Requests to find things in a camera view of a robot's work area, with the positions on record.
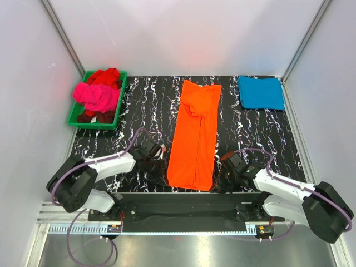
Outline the orange t shirt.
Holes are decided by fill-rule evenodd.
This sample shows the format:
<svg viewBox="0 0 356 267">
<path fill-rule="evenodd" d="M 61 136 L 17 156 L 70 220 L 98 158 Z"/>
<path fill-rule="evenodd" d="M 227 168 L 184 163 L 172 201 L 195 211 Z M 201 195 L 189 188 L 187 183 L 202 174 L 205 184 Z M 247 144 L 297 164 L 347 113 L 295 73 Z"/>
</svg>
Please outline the orange t shirt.
<svg viewBox="0 0 356 267">
<path fill-rule="evenodd" d="M 170 186 L 211 189 L 221 89 L 184 81 L 167 168 Z"/>
</svg>

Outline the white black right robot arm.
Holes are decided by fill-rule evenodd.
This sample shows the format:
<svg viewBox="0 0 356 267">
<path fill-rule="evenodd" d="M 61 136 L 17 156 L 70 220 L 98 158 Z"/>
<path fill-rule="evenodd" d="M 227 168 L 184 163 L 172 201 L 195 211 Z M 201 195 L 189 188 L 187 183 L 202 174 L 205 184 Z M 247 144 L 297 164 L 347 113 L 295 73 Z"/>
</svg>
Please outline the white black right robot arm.
<svg viewBox="0 0 356 267">
<path fill-rule="evenodd" d="M 259 193 L 249 204 L 236 205 L 239 221 L 271 220 L 280 217 L 308 227 L 318 238 L 333 244 L 353 227 L 353 212 L 326 182 L 317 185 L 297 182 L 257 165 L 226 167 L 213 188 L 232 192 L 247 186 Z"/>
</svg>

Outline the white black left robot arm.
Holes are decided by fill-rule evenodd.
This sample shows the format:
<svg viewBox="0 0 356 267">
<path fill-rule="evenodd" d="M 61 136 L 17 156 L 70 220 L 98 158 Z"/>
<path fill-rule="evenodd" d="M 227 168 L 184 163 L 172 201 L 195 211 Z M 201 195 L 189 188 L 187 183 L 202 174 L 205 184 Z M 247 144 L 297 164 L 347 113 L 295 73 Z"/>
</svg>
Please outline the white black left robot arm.
<svg viewBox="0 0 356 267">
<path fill-rule="evenodd" d="M 123 217 L 122 196 L 95 189 L 95 183 L 115 174 L 143 172 L 154 184 L 167 186 L 162 148 L 152 152 L 121 151 L 117 154 L 82 159 L 70 156 L 46 185 L 53 205 L 67 213 L 87 209 L 91 221 L 114 221 Z"/>
</svg>

